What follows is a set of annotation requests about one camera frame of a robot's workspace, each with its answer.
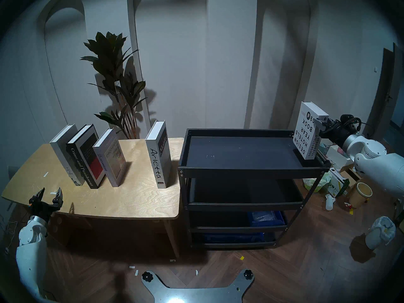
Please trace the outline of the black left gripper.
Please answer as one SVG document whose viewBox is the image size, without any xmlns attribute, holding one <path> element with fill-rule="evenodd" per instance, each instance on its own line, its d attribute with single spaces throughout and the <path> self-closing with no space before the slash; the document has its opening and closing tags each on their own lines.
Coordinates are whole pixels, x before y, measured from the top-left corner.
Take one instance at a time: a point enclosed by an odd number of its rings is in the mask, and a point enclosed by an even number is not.
<svg viewBox="0 0 404 303">
<path fill-rule="evenodd" d="M 29 199 L 29 211 L 31 216 L 41 218 L 45 223 L 48 223 L 51 215 L 59 211 L 63 205 L 63 193 L 61 188 L 56 192 L 55 198 L 52 200 L 51 205 L 42 202 L 45 188 L 42 188 L 39 192 L 33 195 Z"/>
</svg>

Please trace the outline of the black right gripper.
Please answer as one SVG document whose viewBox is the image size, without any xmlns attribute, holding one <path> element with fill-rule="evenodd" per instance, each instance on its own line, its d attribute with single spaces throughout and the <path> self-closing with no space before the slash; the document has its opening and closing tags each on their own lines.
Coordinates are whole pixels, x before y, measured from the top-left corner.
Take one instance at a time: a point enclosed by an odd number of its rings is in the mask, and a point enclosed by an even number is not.
<svg viewBox="0 0 404 303">
<path fill-rule="evenodd" d="M 342 146 L 348 137 L 354 134 L 354 118 L 333 120 L 331 118 L 320 119 L 318 117 L 317 128 L 320 130 L 319 137 Z"/>
</svg>

